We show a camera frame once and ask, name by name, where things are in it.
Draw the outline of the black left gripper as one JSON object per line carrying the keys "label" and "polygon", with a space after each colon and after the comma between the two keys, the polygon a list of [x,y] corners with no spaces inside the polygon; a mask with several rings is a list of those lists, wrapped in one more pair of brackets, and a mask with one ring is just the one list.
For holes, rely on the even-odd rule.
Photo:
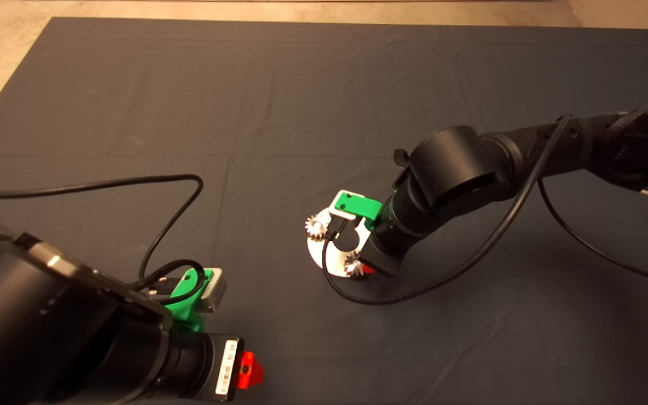
{"label": "black left gripper", "polygon": [[160,395],[199,402],[231,402],[239,390],[262,384],[264,369],[234,334],[173,332],[160,370]]}

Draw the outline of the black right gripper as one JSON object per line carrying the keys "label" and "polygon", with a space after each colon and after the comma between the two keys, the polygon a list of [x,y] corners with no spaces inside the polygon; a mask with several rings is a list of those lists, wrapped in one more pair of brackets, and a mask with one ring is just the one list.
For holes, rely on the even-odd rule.
{"label": "black right gripper", "polygon": [[364,264],[363,274],[396,276],[408,249],[409,236],[401,229],[394,225],[376,226],[358,254],[358,260]]}

